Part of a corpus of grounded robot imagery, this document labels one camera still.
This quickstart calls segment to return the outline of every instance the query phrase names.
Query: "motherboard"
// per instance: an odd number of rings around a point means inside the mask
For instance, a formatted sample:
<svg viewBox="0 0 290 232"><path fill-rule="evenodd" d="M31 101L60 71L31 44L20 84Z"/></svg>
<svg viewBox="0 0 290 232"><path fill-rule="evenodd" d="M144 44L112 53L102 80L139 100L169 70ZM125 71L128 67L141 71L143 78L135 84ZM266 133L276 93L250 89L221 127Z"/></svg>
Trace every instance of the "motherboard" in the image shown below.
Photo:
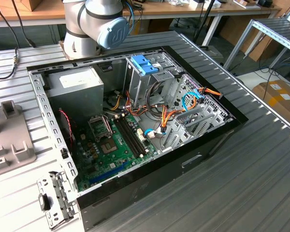
<svg viewBox="0 0 290 232"><path fill-rule="evenodd" d="M78 169L79 191L157 154L132 115L117 119L99 116L88 123L73 130L73 159Z"/></svg>

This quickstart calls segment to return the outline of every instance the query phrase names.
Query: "white label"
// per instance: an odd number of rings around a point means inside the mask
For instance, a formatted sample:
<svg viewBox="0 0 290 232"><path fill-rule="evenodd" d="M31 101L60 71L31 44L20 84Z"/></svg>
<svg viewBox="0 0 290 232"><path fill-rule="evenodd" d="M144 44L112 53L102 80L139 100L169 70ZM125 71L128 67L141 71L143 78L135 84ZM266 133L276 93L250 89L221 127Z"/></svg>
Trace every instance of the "white label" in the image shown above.
<svg viewBox="0 0 290 232"><path fill-rule="evenodd" d="M280 94L280 95L283 97L283 99L290 100L290 95L289 94Z"/></svg>
<svg viewBox="0 0 290 232"><path fill-rule="evenodd" d="M157 63L157 64L153 64L153 67L157 68L157 67L161 67L161 65Z"/></svg>
<svg viewBox="0 0 290 232"><path fill-rule="evenodd" d="M275 90L281 89L281 87L278 84L272 84L271 87Z"/></svg>
<svg viewBox="0 0 290 232"><path fill-rule="evenodd" d="M69 88L73 86L83 85L93 81L92 74L93 74L92 71L88 70L85 72L61 76L59 80L64 88Z"/></svg>

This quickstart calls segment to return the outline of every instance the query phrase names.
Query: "cardboard box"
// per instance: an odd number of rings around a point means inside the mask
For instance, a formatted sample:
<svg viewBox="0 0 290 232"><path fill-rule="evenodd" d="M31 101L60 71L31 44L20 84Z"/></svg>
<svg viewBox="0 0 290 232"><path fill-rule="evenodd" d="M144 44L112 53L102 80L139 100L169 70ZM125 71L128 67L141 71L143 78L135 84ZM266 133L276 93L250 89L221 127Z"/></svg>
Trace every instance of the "cardboard box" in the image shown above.
<svg viewBox="0 0 290 232"><path fill-rule="evenodd" d="M254 6L256 5L256 1L254 0L235 0L236 2L238 2L239 4L243 5L243 6Z"/></svg>
<svg viewBox="0 0 290 232"><path fill-rule="evenodd" d="M34 11L42 0L15 0L18 11ZM9 7L14 9L11 0L0 0L0 7Z"/></svg>
<svg viewBox="0 0 290 232"><path fill-rule="evenodd" d="M252 92L263 99L266 82L253 88ZM282 80L270 81L264 102L290 123L290 86Z"/></svg>

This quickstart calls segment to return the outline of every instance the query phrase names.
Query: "wooden desk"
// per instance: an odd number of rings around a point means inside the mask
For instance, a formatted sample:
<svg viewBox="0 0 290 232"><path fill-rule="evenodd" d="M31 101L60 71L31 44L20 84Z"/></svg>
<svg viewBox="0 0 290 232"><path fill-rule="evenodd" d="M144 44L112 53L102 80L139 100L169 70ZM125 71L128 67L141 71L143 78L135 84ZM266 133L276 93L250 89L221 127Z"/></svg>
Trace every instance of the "wooden desk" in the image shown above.
<svg viewBox="0 0 290 232"><path fill-rule="evenodd" d="M143 4L143 9L142 19L200 17L201 14L201 9L193 10L188 4L184 4L184 6L172 6L167 2L146 2ZM11 7L0 7L0 10L11 26L19 26L12 4ZM261 7L261 9L247 10L233 3L232 0L229 0L228 3L222 4L221 8L213 8L211 10L209 16L214 16L215 18L206 35L203 45L209 44L222 16L269 14L269 18L273 18L279 10L280 8L278 7L274 7L271 10L265 7ZM64 8L61 0L43 0L34 12L20 9L19 14L21 15L25 26L65 24ZM136 16L135 20L137 20L140 13L135 11L134 14ZM126 18L129 18L130 12L127 9L124 9L123 15ZM5 23L0 17L0 27L5 26Z"/></svg>

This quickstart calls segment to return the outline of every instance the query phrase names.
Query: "blue ram slot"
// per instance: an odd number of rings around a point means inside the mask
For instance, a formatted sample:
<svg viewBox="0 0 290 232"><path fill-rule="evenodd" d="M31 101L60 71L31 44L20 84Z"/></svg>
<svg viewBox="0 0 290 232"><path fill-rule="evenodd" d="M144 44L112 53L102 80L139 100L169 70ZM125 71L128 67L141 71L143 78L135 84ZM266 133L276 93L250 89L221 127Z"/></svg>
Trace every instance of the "blue ram slot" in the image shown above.
<svg viewBox="0 0 290 232"><path fill-rule="evenodd" d="M112 170L110 170L110 171L108 171L108 172L106 172L106 173L104 173L102 175L99 175L99 176L97 176L95 178L90 179L89 180L90 184L97 183L100 180L103 180L103 179L105 179L105 178L107 178L109 176L112 176L115 173L118 173L118 172L122 171L128 163L129 162L124 162L120 166L118 166L118 167L116 167L116 168L114 168L114 169L112 169Z"/></svg>

